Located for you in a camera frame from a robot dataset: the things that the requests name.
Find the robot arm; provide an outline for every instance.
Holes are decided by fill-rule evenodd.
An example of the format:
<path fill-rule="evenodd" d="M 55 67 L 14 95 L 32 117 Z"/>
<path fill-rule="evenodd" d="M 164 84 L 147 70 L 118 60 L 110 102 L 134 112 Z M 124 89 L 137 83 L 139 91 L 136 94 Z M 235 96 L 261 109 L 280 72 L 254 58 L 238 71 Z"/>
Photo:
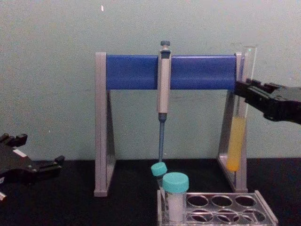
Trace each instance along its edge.
<path fill-rule="evenodd" d="M 301 124 L 301 87 L 286 87 L 260 81 L 237 81 L 234 93 L 263 112 L 271 121 L 291 121 Z"/>
<path fill-rule="evenodd" d="M 26 140 L 26 134 L 18 135 L 16 138 L 8 134 L 0 137 L 0 185 L 3 183 L 33 184 L 59 175 L 65 157 L 61 155 L 48 164 L 38 166 L 16 148 L 25 145 Z M 5 198 L 6 195 L 0 193 L 0 201 Z"/>

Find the white label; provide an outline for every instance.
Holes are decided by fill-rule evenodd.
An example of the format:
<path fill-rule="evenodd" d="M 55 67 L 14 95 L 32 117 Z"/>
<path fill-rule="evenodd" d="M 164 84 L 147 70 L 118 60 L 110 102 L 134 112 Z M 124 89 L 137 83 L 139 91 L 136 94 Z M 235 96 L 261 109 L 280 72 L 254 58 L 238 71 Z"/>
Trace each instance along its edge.
<path fill-rule="evenodd" d="M 23 152 L 21 152 L 21 151 L 18 150 L 18 149 L 13 150 L 13 152 L 16 153 L 16 154 L 18 154 L 18 155 L 20 155 L 20 156 L 23 157 L 23 158 L 27 156 L 26 154 L 24 154 Z"/>

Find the gray stand leg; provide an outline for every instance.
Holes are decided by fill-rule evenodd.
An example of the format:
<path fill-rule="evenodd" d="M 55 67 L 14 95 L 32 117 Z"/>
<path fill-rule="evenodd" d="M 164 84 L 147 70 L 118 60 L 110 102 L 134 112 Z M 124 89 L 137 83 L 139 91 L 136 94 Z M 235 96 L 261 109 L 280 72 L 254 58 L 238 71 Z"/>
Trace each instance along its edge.
<path fill-rule="evenodd" d="M 236 75 L 240 75 L 240 63 L 241 63 L 241 53 L 236 54 Z M 246 78 L 237 77 L 237 80 L 245 81 Z M 241 151 L 240 169 L 236 172 L 231 172 L 226 168 L 227 154 L 229 147 L 231 123 L 234 112 L 234 107 L 236 104 L 236 111 L 240 114 L 246 113 L 246 104 L 242 98 L 237 98 L 232 91 L 228 91 L 226 97 L 226 104 L 224 109 L 224 118 L 222 122 L 222 132 L 219 145 L 219 153 L 217 156 L 217 161 L 223 170 L 229 184 L 236 193 L 245 193 L 248 191 L 246 187 L 246 129 L 244 134 L 244 141 Z"/>
<path fill-rule="evenodd" d="M 106 197 L 115 167 L 110 92 L 106 90 L 106 53 L 95 55 L 95 190 Z"/>

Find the yellow liquid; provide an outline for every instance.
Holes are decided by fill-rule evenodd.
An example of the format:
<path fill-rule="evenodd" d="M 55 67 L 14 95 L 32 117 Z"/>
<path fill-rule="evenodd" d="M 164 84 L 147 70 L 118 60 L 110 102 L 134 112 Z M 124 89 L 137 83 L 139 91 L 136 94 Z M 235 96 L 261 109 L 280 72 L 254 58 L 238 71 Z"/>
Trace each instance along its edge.
<path fill-rule="evenodd" d="M 244 141 L 246 129 L 246 119 L 234 116 L 232 119 L 227 169 L 237 171 L 240 166 L 241 149 Z"/>

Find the pipette stand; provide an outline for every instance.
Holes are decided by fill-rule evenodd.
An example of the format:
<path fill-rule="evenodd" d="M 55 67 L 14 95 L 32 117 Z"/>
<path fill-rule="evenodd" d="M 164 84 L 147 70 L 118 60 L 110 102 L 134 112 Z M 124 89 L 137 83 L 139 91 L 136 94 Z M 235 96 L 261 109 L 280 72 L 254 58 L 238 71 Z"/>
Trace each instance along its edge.
<path fill-rule="evenodd" d="M 246 112 L 246 104 L 233 93 L 239 76 L 241 53 L 222 56 L 172 56 L 171 89 L 227 89 L 217 160 L 236 193 L 246 188 L 246 135 L 240 170 L 226 168 L 230 128 L 235 107 Z M 111 115 L 111 89 L 157 89 L 158 56 L 95 54 L 95 190 L 94 196 L 106 197 L 115 167 Z"/>

